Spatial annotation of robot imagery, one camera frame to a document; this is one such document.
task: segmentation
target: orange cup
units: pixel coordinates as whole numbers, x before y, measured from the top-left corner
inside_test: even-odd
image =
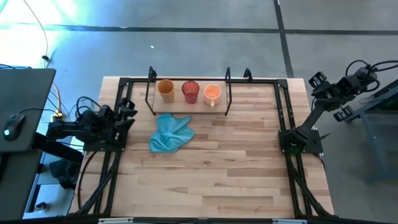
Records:
[[[205,87],[205,103],[211,106],[211,108],[214,108],[214,105],[216,105],[221,96],[221,89],[219,88],[218,85],[207,85]]]
[[[157,90],[166,103],[174,101],[174,83],[171,80],[162,80],[157,84]]]

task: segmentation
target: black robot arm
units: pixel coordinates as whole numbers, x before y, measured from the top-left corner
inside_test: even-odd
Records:
[[[368,89],[368,86],[372,83],[376,83],[376,87]],[[315,109],[311,111],[303,125],[292,130],[285,130],[282,133],[284,136],[280,136],[280,140],[283,141],[281,146],[285,153],[319,153],[314,147],[305,150],[305,146],[309,141],[312,141],[311,144],[317,144],[317,141],[321,140],[317,131],[312,130],[312,127],[323,112],[341,108],[341,111],[335,113],[334,117],[337,121],[343,121],[352,113],[349,106],[342,107],[344,104],[355,99],[361,93],[377,89],[380,85],[377,75],[370,65],[361,67],[354,74],[344,76],[340,81],[333,84],[326,81],[326,76],[322,72],[318,72],[309,80],[309,84],[313,87],[311,95],[316,99]]]
[[[75,136],[85,143],[85,151],[122,151],[127,134],[135,122],[137,114],[135,104],[125,98],[120,102],[119,111],[113,111],[108,105],[103,105],[98,112],[86,110],[79,113],[76,121],[64,122],[55,120],[49,123],[47,137],[50,140]]]

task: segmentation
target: computer mouse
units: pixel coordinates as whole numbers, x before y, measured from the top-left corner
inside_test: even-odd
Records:
[[[19,137],[22,126],[25,121],[25,115],[18,113],[11,115],[10,119],[5,123],[2,136],[7,141],[13,141]]]

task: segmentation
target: wooden table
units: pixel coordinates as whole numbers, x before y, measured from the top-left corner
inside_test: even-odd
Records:
[[[104,77],[102,104],[114,106],[118,82],[119,77]],[[288,83],[300,125],[310,112],[304,81],[292,78]],[[132,89],[138,114],[119,166],[113,217],[294,217],[286,162],[277,140],[280,126],[272,85],[233,84],[228,116],[191,114],[188,126],[195,136],[172,154],[149,152],[158,116],[150,113],[144,101],[146,83],[135,83]],[[97,153],[88,165],[81,188],[83,203],[98,185],[103,155]],[[333,213],[322,163],[310,154],[303,155],[303,163],[309,189]],[[101,211],[108,190],[104,192]],[[298,195],[304,212],[299,190]],[[77,210],[76,198],[70,212]]]

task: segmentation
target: gray floor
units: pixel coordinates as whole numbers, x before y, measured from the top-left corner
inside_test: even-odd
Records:
[[[279,0],[286,29],[398,30],[395,0]],[[28,3],[45,24],[113,27],[183,27],[278,29],[273,0],[45,0]],[[42,67],[44,37],[22,1],[9,1],[0,13],[0,62]],[[287,77],[280,35],[219,32],[47,31],[49,67],[67,108],[86,95],[98,96],[105,75],[220,76],[231,67],[234,77],[246,67],[255,77]],[[397,59],[395,35],[287,34],[295,78],[305,81],[324,71],[336,82],[353,60],[369,63]],[[382,86],[398,70],[379,74]],[[311,88],[307,85],[308,97]],[[355,99],[351,106],[360,107]],[[40,125],[45,131],[46,124]],[[397,223],[398,183],[365,183],[374,170],[362,124],[337,123],[324,114],[317,123],[323,142],[326,176],[335,213],[343,218]]]

